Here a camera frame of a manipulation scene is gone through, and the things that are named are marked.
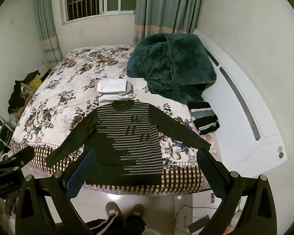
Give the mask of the dark striped sweater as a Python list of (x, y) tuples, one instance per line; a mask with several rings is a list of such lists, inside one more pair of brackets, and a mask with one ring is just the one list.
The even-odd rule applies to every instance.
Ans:
[(88, 185), (160, 185), (163, 160), (159, 133), (197, 150), (210, 148), (198, 134), (152, 104), (115, 101), (83, 118), (48, 155), (46, 165), (52, 167), (83, 147), (95, 152), (85, 180)]

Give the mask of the black clothes pile on shelf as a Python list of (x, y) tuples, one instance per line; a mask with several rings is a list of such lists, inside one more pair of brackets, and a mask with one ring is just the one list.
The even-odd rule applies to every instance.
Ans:
[(15, 85), (13, 88), (13, 92), (10, 95), (10, 98), (8, 100), (8, 114), (11, 115), (14, 113), (17, 109), (22, 108), (25, 106), (25, 94), (22, 92), (22, 84), (28, 85), (33, 79), (36, 78), (36, 76), (39, 76), (41, 73), (39, 70), (31, 72), (26, 75), (25, 79), (22, 81), (15, 81)]

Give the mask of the folded white clothes stack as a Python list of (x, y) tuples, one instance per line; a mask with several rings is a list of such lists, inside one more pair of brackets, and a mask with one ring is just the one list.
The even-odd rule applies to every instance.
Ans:
[(130, 100), (135, 97), (132, 83), (126, 79), (100, 79), (95, 94), (100, 103)]

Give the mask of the white bed headboard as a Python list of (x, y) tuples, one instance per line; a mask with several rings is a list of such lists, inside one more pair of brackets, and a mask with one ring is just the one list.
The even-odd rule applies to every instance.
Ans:
[(254, 84), (203, 32), (193, 33), (202, 41), (217, 75), (202, 96), (219, 120), (215, 134), (224, 166), (243, 177), (257, 177), (286, 162), (279, 129)]

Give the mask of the left grey shoe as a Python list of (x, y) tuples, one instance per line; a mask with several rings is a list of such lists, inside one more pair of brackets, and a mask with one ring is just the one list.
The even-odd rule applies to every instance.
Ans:
[(105, 211), (108, 217), (122, 214), (119, 206), (113, 201), (110, 201), (105, 205)]

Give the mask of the grey shoe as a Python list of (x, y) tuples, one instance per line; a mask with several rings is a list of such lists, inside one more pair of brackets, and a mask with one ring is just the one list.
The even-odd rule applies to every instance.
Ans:
[(135, 204), (131, 209), (131, 215), (139, 216), (141, 218), (144, 217), (145, 207), (141, 203)]
[(113, 201), (110, 201), (105, 205), (105, 211), (108, 217), (122, 214), (119, 206)]

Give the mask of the floral bed blanket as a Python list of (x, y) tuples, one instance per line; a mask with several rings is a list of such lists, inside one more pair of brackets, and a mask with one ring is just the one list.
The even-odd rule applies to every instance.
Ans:
[[(81, 155), (82, 149), (50, 168), (45, 158), (84, 117), (103, 105), (96, 91), (101, 79), (126, 78), (132, 52), (131, 46), (113, 45), (80, 48), (66, 55), (28, 102), (12, 136), (12, 150), (33, 147), (35, 156), (29, 165), (44, 177), (64, 171)], [(90, 188), (119, 195), (193, 194), (206, 189), (208, 183), (196, 163), (196, 149), (164, 134), (159, 138), (164, 168), (160, 185)]]

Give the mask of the right grey shoe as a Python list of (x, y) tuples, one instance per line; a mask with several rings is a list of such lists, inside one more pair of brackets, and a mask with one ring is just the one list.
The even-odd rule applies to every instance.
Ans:
[(144, 217), (145, 207), (141, 203), (135, 204), (131, 209), (131, 215), (139, 216), (141, 218)]

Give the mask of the folded black grey striped garment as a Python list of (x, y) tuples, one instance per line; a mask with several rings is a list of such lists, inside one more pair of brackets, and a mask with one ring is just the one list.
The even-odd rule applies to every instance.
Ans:
[(217, 115), (210, 104), (205, 101), (190, 101), (187, 103), (191, 121), (199, 135), (215, 132), (220, 128)]

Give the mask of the dark green plush blanket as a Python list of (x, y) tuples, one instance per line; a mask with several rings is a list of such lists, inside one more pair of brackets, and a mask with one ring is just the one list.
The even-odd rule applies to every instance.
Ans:
[(127, 76), (143, 78), (149, 91), (182, 104), (202, 101), (217, 75), (199, 37), (158, 33), (141, 40), (127, 64)]

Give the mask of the left grey curtain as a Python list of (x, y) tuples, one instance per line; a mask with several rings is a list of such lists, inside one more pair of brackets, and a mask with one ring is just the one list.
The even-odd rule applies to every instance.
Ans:
[(51, 69), (54, 69), (62, 60), (63, 55), (54, 24), (54, 15), (51, 0), (35, 0), (36, 21), (39, 35), (46, 55), (46, 60)]

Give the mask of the grey curtain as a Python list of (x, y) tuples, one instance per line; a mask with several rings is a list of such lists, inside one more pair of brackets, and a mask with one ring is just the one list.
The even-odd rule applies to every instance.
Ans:
[(157, 33), (193, 33), (202, 0), (136, 0), (133, 43)]
[(46, 60), (51, 69), (54, 69), (62, 60), (63, 55), (54, 24), (54, 15), (51, 0), (35, 0), (36, 21), (39, 35), (46, 55)]

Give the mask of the right grey curtain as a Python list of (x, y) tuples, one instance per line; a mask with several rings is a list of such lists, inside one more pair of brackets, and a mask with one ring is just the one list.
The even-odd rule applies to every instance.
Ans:
[(133, 43), (157, 33), (193, 33), (202, 0), (136, 0)]

